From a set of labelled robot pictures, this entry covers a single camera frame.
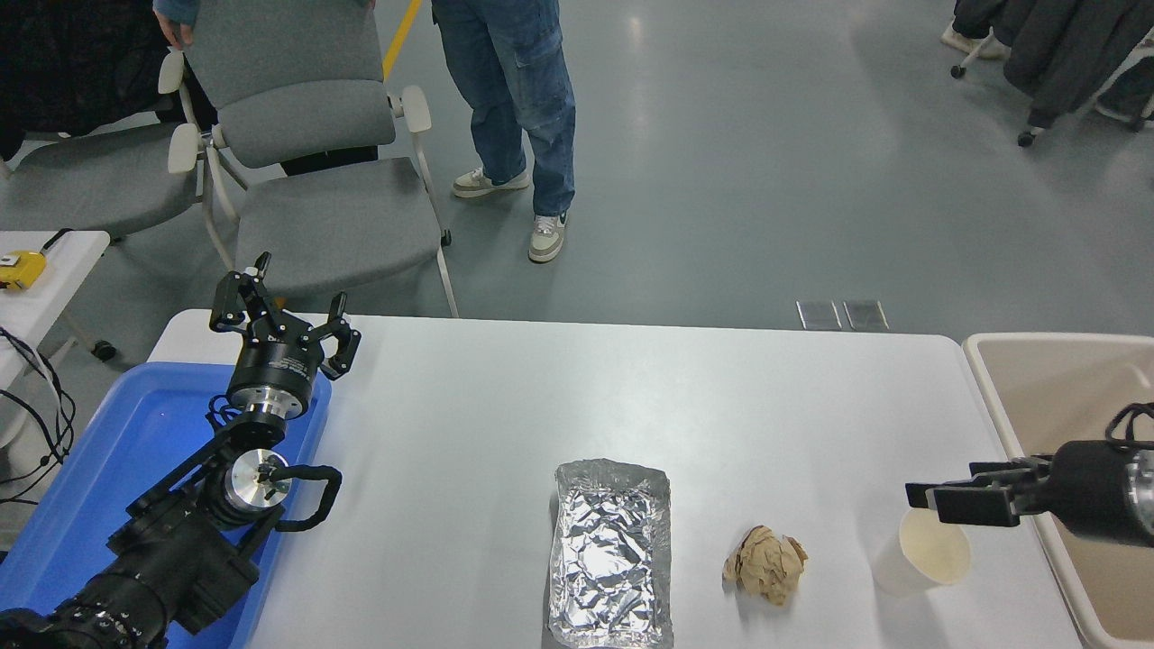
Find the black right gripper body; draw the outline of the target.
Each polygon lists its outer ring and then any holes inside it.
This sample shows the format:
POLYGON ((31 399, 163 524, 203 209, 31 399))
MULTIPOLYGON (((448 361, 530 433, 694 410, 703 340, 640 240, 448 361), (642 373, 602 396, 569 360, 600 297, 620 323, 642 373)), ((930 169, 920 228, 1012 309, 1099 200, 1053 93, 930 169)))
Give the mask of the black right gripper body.
POLYGON ((1054 453, 1047 509, 1076 537, 1146 543, 1146 452, 1108 441, 1070 441, 1054 453))

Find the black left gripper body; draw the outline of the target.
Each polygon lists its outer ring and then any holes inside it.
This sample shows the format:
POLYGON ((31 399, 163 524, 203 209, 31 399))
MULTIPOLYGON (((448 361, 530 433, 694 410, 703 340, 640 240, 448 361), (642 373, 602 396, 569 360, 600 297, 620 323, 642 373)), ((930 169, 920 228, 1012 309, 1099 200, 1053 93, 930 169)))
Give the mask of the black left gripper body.
POLYGON ((252 394, 269 388, 288 394, 298 404, 309 403, 322 360, 317 343, 246 336, 228 383, 228 400, 247 404, 252 394))

